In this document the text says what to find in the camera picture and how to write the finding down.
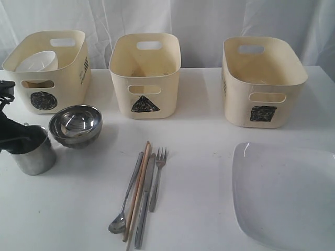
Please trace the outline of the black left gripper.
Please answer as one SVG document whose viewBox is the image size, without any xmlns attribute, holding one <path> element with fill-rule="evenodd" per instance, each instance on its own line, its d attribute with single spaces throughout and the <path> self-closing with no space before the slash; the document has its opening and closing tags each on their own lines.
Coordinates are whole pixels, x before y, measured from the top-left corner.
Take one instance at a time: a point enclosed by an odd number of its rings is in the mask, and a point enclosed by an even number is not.
<svg viewBox="0 0 335 251">
<path fill-rule="evenodd" d="M 9 119 L 1 111 L 1 151 L 23 154 L 35 150 L 47 139 L 44 128 L 38 125 L 23 125 Z"/>
</svg>

